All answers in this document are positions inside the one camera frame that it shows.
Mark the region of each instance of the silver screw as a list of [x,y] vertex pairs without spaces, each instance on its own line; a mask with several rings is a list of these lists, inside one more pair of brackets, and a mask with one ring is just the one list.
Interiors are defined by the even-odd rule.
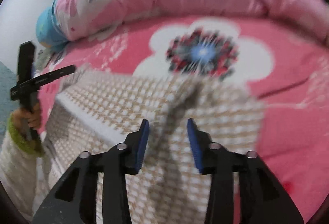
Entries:
[[127,145],[125,143],[120,143],[116,148],[118,150],[125,150],[127,148]]
[[256,158],[258,156],[257,153],[254,151],[249,151],[249,152],[247,152],[246,155],[248,158]]
[[86,159],[89,157],[89,155],[90,155],[90,152],[84,151],[79,154],[79,157],[82,159]]
[[213,143],[209,144],[209,148],[212,150],[218,150],[220,148],[220,144],[213,142]]

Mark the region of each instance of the checkered cloth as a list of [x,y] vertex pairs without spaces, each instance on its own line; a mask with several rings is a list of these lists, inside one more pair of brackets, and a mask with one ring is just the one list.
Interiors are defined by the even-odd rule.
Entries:
[[[80,152],[109,150],[147,118],[143,167],[137,176],[126,176],[132,222],[204,223],[211,178],[195,168],[187,119],[194,118],[200,130],[230,151],[246,153],[254,149],[262,110],[244,91],[215,78],[151,79],[86,70],[56,98],[45,140],[49,175],[39,177],[37,191],[45,195]],[[100,175],[98,223],[102,181]]]

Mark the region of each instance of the blue gripper pad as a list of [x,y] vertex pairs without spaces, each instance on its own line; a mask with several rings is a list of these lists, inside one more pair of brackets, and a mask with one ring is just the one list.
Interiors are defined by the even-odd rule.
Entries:
[[148,135],[150,132],[150,126],[148,120],[145,121],[145,125],[142,127],[141,132],[142,132],[142,137],[139,140],[138,151],[136,154],[136,164],[135,164],[136,171],[139,171],[143,165]]
[[195,167],[199,170],[199,173],[203,173],[203,164],[202,164],[202,151],[197,139],[197,127],[193,122],[193,119],[190,118],[187,121],[187,135],[190,140],[190,146],[193,153]]

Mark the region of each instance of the person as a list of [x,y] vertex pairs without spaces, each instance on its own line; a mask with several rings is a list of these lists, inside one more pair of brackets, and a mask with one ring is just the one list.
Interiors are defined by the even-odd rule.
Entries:
[[32,112],[19,108],[9,116],[0,152],[0,181],[18,211],[30,221],[37,182],[37,158],[42,157],[44,152],[40,139],[27,139],[26,120],[30,128],[37,130],[40,127],[39,103]]

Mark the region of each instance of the green cuff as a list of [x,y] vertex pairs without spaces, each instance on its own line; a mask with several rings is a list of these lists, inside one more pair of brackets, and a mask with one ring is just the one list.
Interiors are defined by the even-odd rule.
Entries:
[[44,155],[40,138],[31,141],[25,140],[14,126],[12,115],[8,119],[7,127],[12,141],[20,150],[35,157],[42,157]]

